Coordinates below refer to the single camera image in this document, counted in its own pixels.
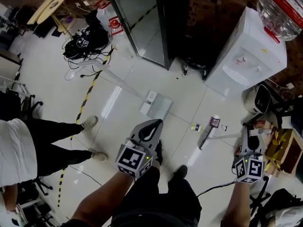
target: glass panel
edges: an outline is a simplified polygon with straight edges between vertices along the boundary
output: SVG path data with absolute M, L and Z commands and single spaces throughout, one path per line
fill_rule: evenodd
M 164 65 L 156 0 L 115 0 L 140 56 Z

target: white shirt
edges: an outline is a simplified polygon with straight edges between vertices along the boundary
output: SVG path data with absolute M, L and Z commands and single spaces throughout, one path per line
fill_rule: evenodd
M 27 126 L 20 119 L 0 120 L 0 187 L 36 177 L 36 150 Z M 4 200 L 0 194 L 0 212 L 3 210 Z

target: water bottle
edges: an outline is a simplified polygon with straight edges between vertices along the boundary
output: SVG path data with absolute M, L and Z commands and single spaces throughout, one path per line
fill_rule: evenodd
M 257 10 L 264 30 L 277 43 L 295 39 L 303 28 L 303 0 L 258 0 Z

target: red label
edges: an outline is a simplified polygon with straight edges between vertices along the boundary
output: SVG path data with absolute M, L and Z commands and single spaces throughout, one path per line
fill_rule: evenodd
M 303 28 L 303 18 L 301 15 L 286 1 L 273 0 L 283 12 L 285 12 L 300 28 Z

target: white tile floor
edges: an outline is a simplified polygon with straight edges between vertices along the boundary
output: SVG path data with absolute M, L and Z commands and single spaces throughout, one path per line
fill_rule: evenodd
M 43 119 L 58 122 L 75 122 L 80 106 L 89 89 L 93 77 L 80 78 L 80 74 L 89 75 L 91 68 L 83 69 L 75 77 L 66 81 L 65 73 L 69 67 L 63 59 L 61 45 L 65 38 L 38 38 L 30 32 L 18 37 L 11 50 L 21 52 L 24 58 L 20 80 L 26 83 L 31 94 L 44 105 L 39 109 Z M 170 71 L 139 58 L 126 59 L 114 51 L 111 70 L 139 93 L 145 95 L 148 90 L 155 90 L 174 101 L 161 135 L 164 161 L 159 182 L 160 192 L 167 190 L 167 181 L 171 173 L 181 164 L 188 165 L 186 179 L 198 194 L 210 187 L 234 180 L 231 164 L 235 148 L 235 139 L 214 140 L 204 151 L 197 150 L 201 133 L 190 129 L 191 122 L 200 123 L 203 129 L 212 115 L 217 114 L 222 124 L 228 126 L 227 132 L 221 128 L 217 135 L 239 132 L 241 121 L 249 114 L 243 108 L 242 95 L 225 99 L 202 82 L 200 75 L 189 70 L 184 78 L 181 66 L 175 60 Z M 120 144 L 129 136 L 133 127 L 149 118 L 139 112 L 142 100 L 126 90 L 109 75 L 101 73 L 89 96 L 81 119 L 88 115 L 97 115 L 99 122 L 94 130 L 79 134 L 72 142 L 69 139 L 56 144 L 66 149 L 86 149 L 93 147 L 108 153 L 106 163 L 87 160 L 75 165 L 101 184 L 104 184 L 116 172 L 114 164 Z M 61 172 L 45 177 L 45 182 L 53 186 L 46 200 L 52 206 L 59 222 L 65 222 L 75 211 L 80 201 L 97 189 L 99 185 L 86 175 L 68 167 L 65 171 L 61 206 L 58 209 L 57 196 Z M 275 186 L 287 188 L 289 181 L 275 179 Z M 290 190 L 300 193 L 301 185 L 293 180 Z M 203 207 L 200 227 L 219 226 L 221 218 L 231 196 L 232 186 L 213 190 L 200 197 Z

